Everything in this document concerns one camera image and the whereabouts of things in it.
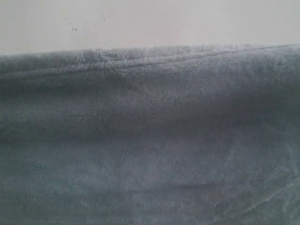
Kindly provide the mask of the light blue terry towel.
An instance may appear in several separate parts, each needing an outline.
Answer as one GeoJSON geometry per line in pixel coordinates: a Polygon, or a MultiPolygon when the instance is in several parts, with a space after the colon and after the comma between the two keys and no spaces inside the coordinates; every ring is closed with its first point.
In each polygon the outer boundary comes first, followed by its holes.
{"type": "Polygon", "coordinates": [[[0,57],[3,225],[297,225],[300,46],[0,57]]]}

